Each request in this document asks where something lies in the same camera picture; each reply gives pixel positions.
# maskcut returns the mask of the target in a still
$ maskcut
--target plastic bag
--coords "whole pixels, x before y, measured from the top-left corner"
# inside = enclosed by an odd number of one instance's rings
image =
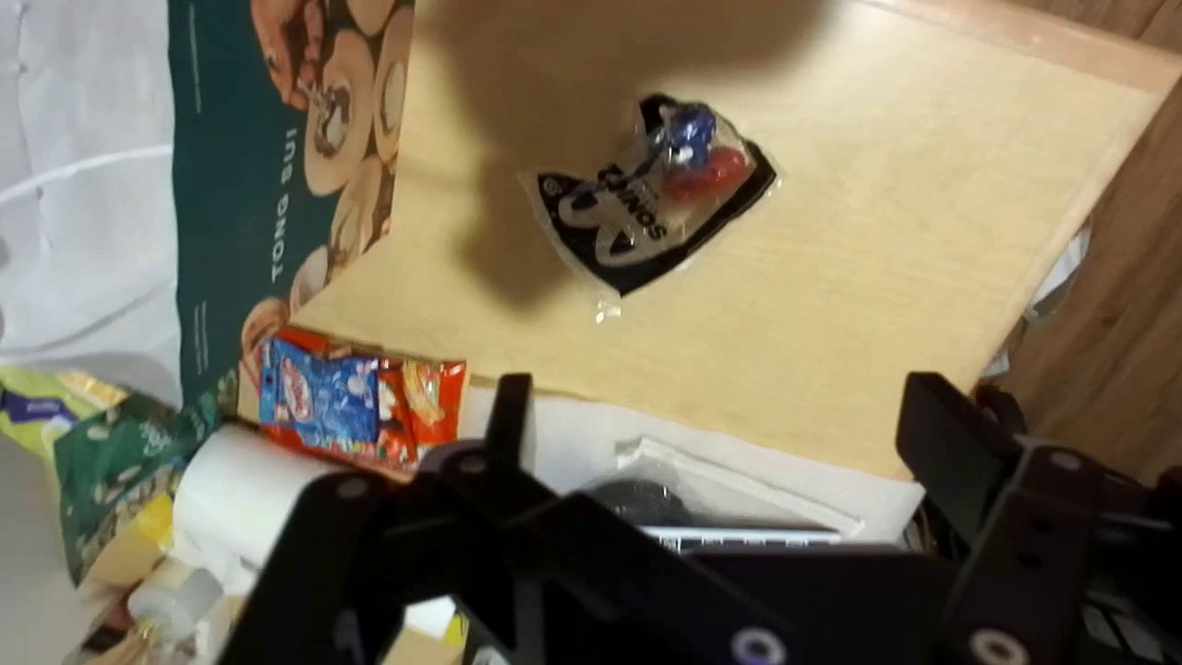
[[[458,439],[467,362],[403,359],[315,329],[262,345],[259,424],[272,439],[405,482]]]
[[[536,174],[542,224],[622,297],[666,276],[776,180],[766,153],[704,104],[645,97],[632,155],[596,180]]]

